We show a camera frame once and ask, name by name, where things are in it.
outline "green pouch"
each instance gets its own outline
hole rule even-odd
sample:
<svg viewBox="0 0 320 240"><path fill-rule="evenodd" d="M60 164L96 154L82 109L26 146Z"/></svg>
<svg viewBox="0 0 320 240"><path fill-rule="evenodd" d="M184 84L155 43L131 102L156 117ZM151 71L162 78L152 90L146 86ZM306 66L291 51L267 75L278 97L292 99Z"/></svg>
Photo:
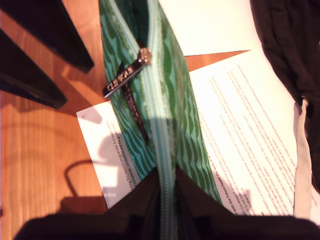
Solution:
<svg viewBox="0 0 320 240"><path fill-rule="evenodd" d="M221 203L187 63L157 0L99 0L99 11L108 81L104 94L141 179L158 168L161 238L171 239L176 164Z"/></svg>

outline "black fabric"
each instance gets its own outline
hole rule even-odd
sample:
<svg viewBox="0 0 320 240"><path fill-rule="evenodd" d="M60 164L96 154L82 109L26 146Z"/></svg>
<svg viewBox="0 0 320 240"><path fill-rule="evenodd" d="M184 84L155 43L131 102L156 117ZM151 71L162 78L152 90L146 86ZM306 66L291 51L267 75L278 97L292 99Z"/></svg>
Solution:
<svg viewBox="0 0 320 240"><path fill-rule="evenodd" d="M306 128L313 185L320 189L320 1L251 0L265 56L298 104L307 98Z"/></svg>
<svg viewBox="0 0 320 240"><path fill-rule="evenodd" d="M176 212L181 240L320 239L320 229L290 216L235 216L176 167ZM50 215L27 222L16 240L159 239L160 184L153 169L103 215Z"/></svg>
<svg viewBox="0 0 320 240"><path fill-rule="evenodd" d="M67 102L57 85L0 29L0 90L60 108Z"/></svg>
<svg viewBox="0 0 320 240"><path fill-rule="evenodd" d="M61 0L0 0L0 8L81 71L94 66Z"/></svg>

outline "black cloth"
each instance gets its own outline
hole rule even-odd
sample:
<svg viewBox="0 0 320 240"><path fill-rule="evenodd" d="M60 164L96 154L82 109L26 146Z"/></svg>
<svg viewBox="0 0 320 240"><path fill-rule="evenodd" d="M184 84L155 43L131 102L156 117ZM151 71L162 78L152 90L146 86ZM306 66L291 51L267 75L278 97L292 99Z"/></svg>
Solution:
<svg viewBox="0 0 320 240"><path fill-rule="evenodd" d="M251 0L265 56L298 104L309 102L307 141L313 185L320 189L320 1Z"/></svg>
<svg viewBox="0 0 320 240"><path fill-rule="evenodd" d="M236 216L203 192L176 167L178 239L320 239L320 229L291 216ZM103 215L56 214L27 222L16 240L156 240L160 231L160 183L153 169Z"/></svg>

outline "metal zipper pull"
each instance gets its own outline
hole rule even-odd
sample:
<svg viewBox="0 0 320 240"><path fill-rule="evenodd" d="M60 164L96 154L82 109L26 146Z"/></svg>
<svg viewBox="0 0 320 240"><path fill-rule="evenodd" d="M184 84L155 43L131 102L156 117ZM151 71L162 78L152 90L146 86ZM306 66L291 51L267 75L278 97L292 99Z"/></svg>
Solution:
<svg viewBox="0 0 320 240"><path fill-rule="evenodd" d="M107 98L114 94L118 89L125 85L133 76L135 76L140 70L151 63L152 55L148 48L140 48L137 60L131 63L126 69L108 83L108 85L102 90L104 98Z"/></svg>

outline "zipper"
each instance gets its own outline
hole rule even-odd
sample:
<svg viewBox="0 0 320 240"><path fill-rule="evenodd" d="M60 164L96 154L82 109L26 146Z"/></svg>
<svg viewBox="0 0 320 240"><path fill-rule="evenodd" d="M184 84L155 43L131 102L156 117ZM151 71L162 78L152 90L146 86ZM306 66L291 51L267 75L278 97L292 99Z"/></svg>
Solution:
<svg viewBox="0 0 320 240"><path fill-rule="evenodd" d="M133 76L137 75L144 66L151 64L152 55L146 47L139 50L137 59L131 63L126 69L115 76L114 80L102 90L104 98L110 97L123 85L125 85Z"/></svg>
<svg viewBox="0 0 320 240"><path fill-rule="evenodd" d="M126 21L118 9L115 0L109 0L114 14L119 22L125 42L132 53L137 53L139 45L131 33ZM151 52L153 61L141 71L142 86L145 103L155 147L157 169L160 181L160 239L174 239L176 235L174 215L174 173L172 169L170 141L168 135L167 113L162 96L161 82L164 81L162 66L162 25L159 5L156 0L147 0L149 26L147 48Z"/></svg>

